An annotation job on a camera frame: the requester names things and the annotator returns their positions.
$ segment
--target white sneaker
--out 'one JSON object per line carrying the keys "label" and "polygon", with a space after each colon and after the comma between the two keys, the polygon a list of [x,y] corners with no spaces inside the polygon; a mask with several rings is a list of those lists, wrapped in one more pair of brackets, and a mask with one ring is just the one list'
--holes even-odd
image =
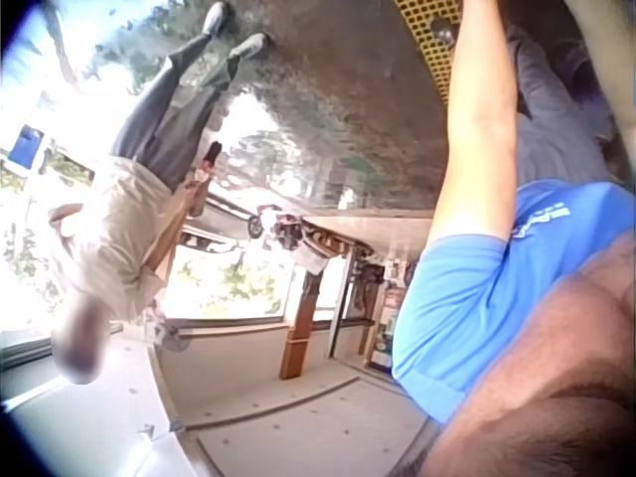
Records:
{"label": "white sneaker", "polygon": [[223,23],[228,16],[228,5],[226,2],[215,2],[210,7],[208,14],[206,15],[206,21],[203,22],[203,34],[215,37],[219,34]]}
{"label": "white sneaker", "polygon": [[263,33],[254,33],[247,40],[230,50],[230,57],[250,58],[265,49],[269,39]]}

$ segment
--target beige shirt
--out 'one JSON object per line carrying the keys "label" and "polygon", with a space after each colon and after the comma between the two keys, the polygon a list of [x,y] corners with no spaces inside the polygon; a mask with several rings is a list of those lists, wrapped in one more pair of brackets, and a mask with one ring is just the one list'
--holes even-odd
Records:
{"label": "beige shirt", "polygon": [[143,166],[108,157],[96,172],[89,198],[77,213],[75,231],[62,235],[62,220],[52,253],[61,288],[100,298],[109,319],[130,321],[164,286],[143,266],[153,243],[179,210],[183,193],[170,190]]}

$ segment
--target metal grate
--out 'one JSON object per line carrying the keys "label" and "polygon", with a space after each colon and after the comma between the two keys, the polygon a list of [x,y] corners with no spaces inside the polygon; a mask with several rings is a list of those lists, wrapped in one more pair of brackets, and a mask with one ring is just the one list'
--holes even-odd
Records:
{"label": "metal grate", "polygon": [[461,14],[457,0],[394,1],[428,64],[439,95],[447,103],[452,55],[444,43],[433,37],[429,26],[435,17],[444,17],[453,25],[459,25]]}

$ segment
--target window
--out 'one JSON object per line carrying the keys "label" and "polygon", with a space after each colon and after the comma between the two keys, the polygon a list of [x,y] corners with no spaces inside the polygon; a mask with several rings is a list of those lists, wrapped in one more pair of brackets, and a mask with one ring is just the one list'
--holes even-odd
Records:
{"label": "window", "polygon": [[2,348],[50,336],[61,296],[49,273],[48,212],[81,202],[90,185],[91,172],[64,154],[47,148],[45,161],[38,174],[0,160]]}
{"label": "window", "polygon": [[282,320],[292,268],[286,252],[206,253],[179,245],[162,310],[175,319]]}
{"label": "window", "polygon": [[343,256],[329,260],[320,282],[320,294],[316,302],[314,321],[327,321],[334,317],[346,262],[347,260]]}

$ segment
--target trousers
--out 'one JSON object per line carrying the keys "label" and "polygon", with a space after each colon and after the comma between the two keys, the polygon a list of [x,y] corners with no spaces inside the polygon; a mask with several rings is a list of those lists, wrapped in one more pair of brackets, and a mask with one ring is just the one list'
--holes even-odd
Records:
{"label": "trousers", "polygon": [[610,180],[591,129],[546,53],[521,31],[509,31],[508,42],[528,110],[518,114],[517,185],[541,179],[572,184]]}
{"label": "trousers", "polygon": [[173,193],[190,171],[215,103],[239,68],[238,56],[219,62],[199,85],[195,96],[164,121],[181,76],[211,40],[209,35],[199,35],[166,58],[162,70],[140,95],[110,150],[111,155],[144,166]]}

